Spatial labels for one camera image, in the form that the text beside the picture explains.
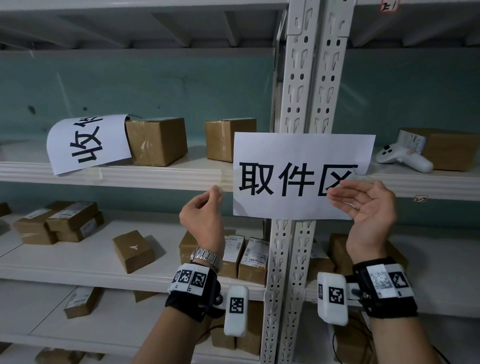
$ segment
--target right hand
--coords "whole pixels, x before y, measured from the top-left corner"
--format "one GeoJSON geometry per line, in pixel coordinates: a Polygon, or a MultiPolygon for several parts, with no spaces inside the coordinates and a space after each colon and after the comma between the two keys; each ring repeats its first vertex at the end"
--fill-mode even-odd
{"type": "Polygon", "coordinates": [[[340,185],[328,189],[327,196],[355,222],[347,240],[353,264],[385,258],[385,242],[396,222],[395,194],[380,181],[343,180],[340,185]]]}
{"type": "Polygon", "coordinates": [[[198,246],[223,257],[225,237],[220,215],[223,196],[214,185],[209,191],[194,197],[180,212],[180,223],[197,240],[198,246]]]}

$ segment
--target wrist strap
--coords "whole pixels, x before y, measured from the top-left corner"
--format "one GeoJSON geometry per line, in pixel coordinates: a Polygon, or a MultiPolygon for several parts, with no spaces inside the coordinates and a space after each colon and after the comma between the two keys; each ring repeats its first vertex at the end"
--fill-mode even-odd
{"type": "Polygon", "coordinates": [[[392,257],[355,264],[353,275],[360,287],[360,303],[369,317],[418,315],[405,270],[392,257]]]}
{"type": "Polygon", "coordinates": [[[220,283],[209,267],[190,263],[181,265],[168,287],[170,295],[165,307],[173,307],[198,322],[212,310],[215,298],[220,294],[220,283]]]}

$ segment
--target brown cardboard box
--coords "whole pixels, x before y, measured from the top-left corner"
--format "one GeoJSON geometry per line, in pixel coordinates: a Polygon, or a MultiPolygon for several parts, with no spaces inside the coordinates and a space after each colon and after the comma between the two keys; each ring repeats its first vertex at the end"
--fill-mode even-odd
{"type": "Polygon", "coordinates": [[[237,348],[253,355],[260,355],[263,323],[264,303],[248,301],[247,334],[244,338],[237,338],[237,348]]]}
{"type": "Polygon", "coordinates": [[[86,352],[85,353],[85,357],[90,358],[90,359],[94,359],[94,360],[97,360],[97,361],[102,360],[104,356],[105,356],[105,354],[102,354],[100,352],[86,352]]]}
{"type": "Polygon", "coordinates": [[[125,126],[134,164],[167,166],[188,152],[183,118],[126,121],[125,126]]]}
{"type": "Polygon", "coordinates": [[[0,202],[0,218],[11,213],[12,210],[10,210],[8,204],[6,202],[0,202]]]}
{"type": "Polygon", "coordinates": [[[179,245],[181,264],[190,263],[190,256],[197,248],[197,246],[197,240],[193,237],[192,234],[190,234],[189,231],[187,231],[179,245]]]}
{"type": "Polygon", "coordinates": [[[59,242],[78,243],[90,235],[97,227],[103,225],[103,214],[99,212],[94,218],[88,220],[82,227],[74,231],[56,232],[59,242]]]}
{"type": "Polygon", "coordinates": [[[81,228],[98,214],[96,202],[75,202],[47,219],[51,231],[70,232],[81,228]]]}
{"type": "Polygon", "coordinates": [[[206,121],[207,158],[233,162],[235,132],[254,133],[256,131],[257,120],[252,118],[206,121]]]}
{"type": "MultiPolygon", "coordinates": [[[[224,325],[225,324],[225,315],[220,318],[214,318],[210,327],[224,325]]],[[[216,348],[225,348],[230,350],[235,350],[235,337],[227,336],[223,332],[223,328],[215,328],[211,331],[212,334],[212,345],[216,348]]]]}
{"type": "Polygon", "coordinates": [[[35,357],[35,362],[37,364],[78,364],[84,356],[84,352],[44,348],[35,357]]]}
{"type": "Polygon", "coordinates": [[[135,297],[135,303],[146,300],[147,298],[158,295],[158,292],[149,292],[149,291],[133,291],[135,297]]]}
{"type": "Polygon", "coordinates": [[[434,170],[472,168],[480,134],[429,128],[401,128],[397,142],[433,163],[434,170]]]}
{"type": "Polygon", "coordinates": [[[238,279],[265,285],[268,249],[265,240],[250,238],[239,264],[238,279]]]}
{"type": "Polygon", "coordinates": [[[375,363],[375,346],[371,334],[364,326],[363,318],[357,313],[349,312],[348,315],[356,319],[350,317],[346,326],[333,325],[337,343],[336,355],[343,363],[375,363]]]}
{"type": "MultiPolygon", "coordinates": [[[[353,262],[347,252],[347,234],[331,234],[330,244],[328,246],[328,256],[336,265],[335,273],[349,276],[353,274],[353,262]]],[[[408,268],[408,260],[402,253],[395,248],[391,242],[387,240],[385,249],[388,256],[391,256],[395,261],[403,266],[405,271],[408,268]]]]}
{"type": "Polygon", "coordinates": [[[55,244],[58,241],[57,236],[48,228],[47,218],[73,203],[72,201],[55,201],[15,221],[13,227],[21,234],[25,244],[55,244]]]}
{"type": "Polygon", "coordinates": [[[238,278],[239,263],[245,250],[245,237],[241,235],[225,235],[225,253],[223,266],[219,276],[238,278]]]}
{"type": "Polygon", "coordinates": [[[92,313],[102,289],[99,287],[78,286],[73,291],[67,305],[63,309],[67,318],[87,316],[92,313]]]}
{"type": "Polygon", "coordinates": [[[2,354],[5,350],[10,347],[11,343],[9,342],[2,342],[0,341],[0,354],[2,354]]]}
{"type": "Polygon", "coordinates": [[[310,253],[310,263],[308,264],[307,281],[316,280],[318,272],[335,272],[335,264],[324,251],[321,243],[314,239],[312,252],[310,253]]]}
{"type": "Polygon", "coordinates": [[[147,240],[134,230],[113,238],[115,252],[127,273],[132,273],[155,261],[155,254],[147,240]]]}

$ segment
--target white tracker device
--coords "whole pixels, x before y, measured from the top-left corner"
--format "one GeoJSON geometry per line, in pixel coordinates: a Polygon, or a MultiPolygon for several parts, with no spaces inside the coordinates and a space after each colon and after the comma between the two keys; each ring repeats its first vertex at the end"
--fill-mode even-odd
{"type": "Polygon", "coordinates": [[[318,316],[328,324],[345,326],[348,323],[347,281],[341,274],[319,272],[318,316]]]}
{"type": "Polygon", "coordinates": [[[223,332],[227,336],[244,338],[247,332],[248,288],[231,286],[228,289],[223,332]]]}
{"type": "Polygon", "coordinates": [[[401,146],[399,143],[384,146],[383,149],[378,152],[376,161],[378,163],[405,163],[407,166],[422,173],[430,173],[433,170],[433,163],[427,158],[412,149],[401,146]]]}

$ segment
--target wristwatch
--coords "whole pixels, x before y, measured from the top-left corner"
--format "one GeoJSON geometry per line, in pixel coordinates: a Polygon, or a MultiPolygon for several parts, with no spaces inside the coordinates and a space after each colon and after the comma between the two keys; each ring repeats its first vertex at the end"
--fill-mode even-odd
{"type": "Polygon", "coordinates": [[[218,274],[220,269],[222,269],[223,260],[219,258],[217,254],[211,252],[208,249],[204,249],[197,246],[197,248],[194,250],[194,252],[190,256],[190,261],[194,259],[201,259],[207,263],[210,263],[213,266],[216,274],[218,274]]]}

